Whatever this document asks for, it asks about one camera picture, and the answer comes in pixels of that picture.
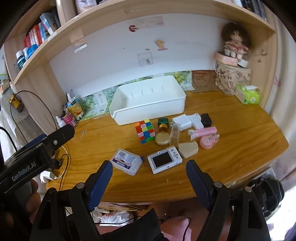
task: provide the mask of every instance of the doll hair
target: doll hair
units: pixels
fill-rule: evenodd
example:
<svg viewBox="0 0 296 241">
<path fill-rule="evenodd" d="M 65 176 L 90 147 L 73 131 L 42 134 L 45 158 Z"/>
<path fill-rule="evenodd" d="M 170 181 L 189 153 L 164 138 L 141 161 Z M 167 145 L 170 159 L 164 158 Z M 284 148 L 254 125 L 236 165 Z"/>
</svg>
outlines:
<svg viewBox="0 0 296 241">
<path fill-rule="evenodd" d="M 222 38 L 223 40 L 226 41 L 230 41 L 230 35 L 233 34 L 234 31 L 238 31 L 240 36 L 242 37 L 243 41 L 242 43 L 244 45 L 246 45 L 248 48 L 250 48 L 252 46 L 252 42 L 251 42 L 251 38 L 248 34 L 248 32 L 246 31 L 246 29 L 236 23 L 228 23 L 226 24 L 223 29 L 222 29 Z"/>
</svg>

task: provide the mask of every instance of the green tissue box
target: green tissue box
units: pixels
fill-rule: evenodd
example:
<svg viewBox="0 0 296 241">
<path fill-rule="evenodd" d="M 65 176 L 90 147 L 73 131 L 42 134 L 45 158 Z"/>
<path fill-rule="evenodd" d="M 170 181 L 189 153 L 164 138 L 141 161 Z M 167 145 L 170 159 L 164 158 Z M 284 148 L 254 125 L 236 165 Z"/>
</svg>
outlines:
<svg viewBox="0 0 296 241">
<path fill-rule="evenodd" d="M 253 85 L 237 86 L 235 96 L 243 104 L 258 104 L 260 100 L 259 88 Z"/>
</svg>

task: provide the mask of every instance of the desk surface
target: desk surface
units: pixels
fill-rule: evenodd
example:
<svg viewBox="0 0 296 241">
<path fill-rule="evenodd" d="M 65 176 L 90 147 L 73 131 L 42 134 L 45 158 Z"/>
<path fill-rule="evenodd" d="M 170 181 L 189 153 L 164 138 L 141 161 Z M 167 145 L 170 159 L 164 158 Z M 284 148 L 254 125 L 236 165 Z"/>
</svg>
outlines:
<svg viewBox="0 0 296 241">
<path fill-rule="evenodd" d="M 220 139 L 209 150 L 199 147 L 194 159 L 202 171 L 214 181 L 229 184 L 267 165 L 288 148 L 288 142 L 271 117 L 259 105 L 242 105 L 235 96 L 220 91 L 187 92 L 185 114 L 209 113 Z M 158 133 L 157 119 L 151 120 Z M 190 142 L 187 130 L 181 132 L 180 142 Z M 66 143 L 71 164 L 62 183 L 69 189 L 84 182 L 109 160 L 118 148 L 139 156 L 147 156 L 166 147 L 154 141 L 141 144 L 134 124 L 118 126 L 110 115 L 82 121 L 75 128 L 75 137 Z M 60 148 L 58 158 L 65 151 Z M 103 195 L 103 202 L 146 203 L 170 202 L 195 197 L 187 179 L 185 164 L 154 175 L 147 160 L 135 176 L 113 168 L 113 176 Z M 64 170 L 66 162 L 56 174 Z M 60 179 L 47 188 L 59 188 Z"/>
</svg>

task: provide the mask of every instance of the rubik's cube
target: rubik's cube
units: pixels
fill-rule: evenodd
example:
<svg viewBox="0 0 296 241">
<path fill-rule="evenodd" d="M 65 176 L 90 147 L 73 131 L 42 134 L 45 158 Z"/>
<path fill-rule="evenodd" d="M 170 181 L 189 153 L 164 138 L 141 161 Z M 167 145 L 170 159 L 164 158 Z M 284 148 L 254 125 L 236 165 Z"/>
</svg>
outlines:
<svg viewBox="0 0 296 241">
<path fill-rule="evenodd" d="M 138 137 L 142 144 L 155 139 L 155 132 L 150 120 L 146 119 L 135 123 Z"/>
</svg>

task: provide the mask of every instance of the human hand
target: human hand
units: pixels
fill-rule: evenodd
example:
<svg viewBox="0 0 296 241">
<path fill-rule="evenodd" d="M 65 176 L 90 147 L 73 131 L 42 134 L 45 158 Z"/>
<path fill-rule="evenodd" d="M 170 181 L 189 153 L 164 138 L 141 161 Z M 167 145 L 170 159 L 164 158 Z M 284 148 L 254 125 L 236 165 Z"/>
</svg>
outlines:
<svg viewBox="0 0 296 241">
<path fill-rule="evenodd" d="M 38 212 L 38 208 L 41 204 L 41 198 L 39 193 L 37 193 L 36 191 L 38 190 L 38 183 L 35 180 L 31 180 L 32 183 L 32 191 L 33 194 L 32 196 L 29 198 L 29 200 L 26 203 L 26 208 L 28 210 L 28 212 L 30 213 L 30 221 L 31 223 L 34 222 L 36 214 Z M 14 226 L 14 221 L 13 221 L 13 217 L 11 215 L 11 213 L 5 212 L 3 213 L 3 219 L 6 222 L 6 224 L 9 227 L 13 227 Z"/>
</svg>

